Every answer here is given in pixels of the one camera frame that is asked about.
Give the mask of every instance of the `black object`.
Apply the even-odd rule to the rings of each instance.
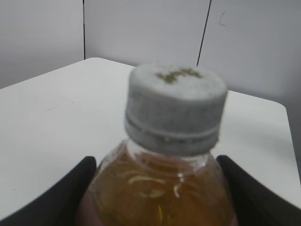
[[[227,156],[217,161],[228,179],[240,226],[301,226],[301,210],[242,170]],[[75,226],[75,213],[93,174],[94,157],[83,159],[38,199],[0,221],[0,226]]]
[[[218,156],[217,161],[228,179],[240,226],[301,226],[300,209],[264,187],[228,156]]]
[[[0,221],[0,226],[74,226],[77,206],[95,171],[95,158],[84,158],[43,195]]]

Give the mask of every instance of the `table surface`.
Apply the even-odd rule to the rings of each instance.
[[[0,90],[0,218],[45,192],[83,157],[97,162],[126,138],[132,66],[90,58]],[[215,156],[226,154],[301,207],[286,109],[229,92]]]

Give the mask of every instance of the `bottle cap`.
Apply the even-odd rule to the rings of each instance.
[[[159,154],[208,152],[218,141],[226,95],[221,78],[202,68],[141,65],[129,79],[126,131]]]

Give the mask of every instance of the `amber liquid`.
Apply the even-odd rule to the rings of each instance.
[[[141,153],[126,145],[100,172],[79,210],[85,226],[235,226],[222,172],[206,165]]]

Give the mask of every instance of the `white wall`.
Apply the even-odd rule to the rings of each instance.
[[[300,166],[301,1],[213,0],[200,65],[287,107]]]
[[[0,1],[0,88],[84,58],[82,0]]]
[[[85,0],[87,57],[195,65],[209,0]]]

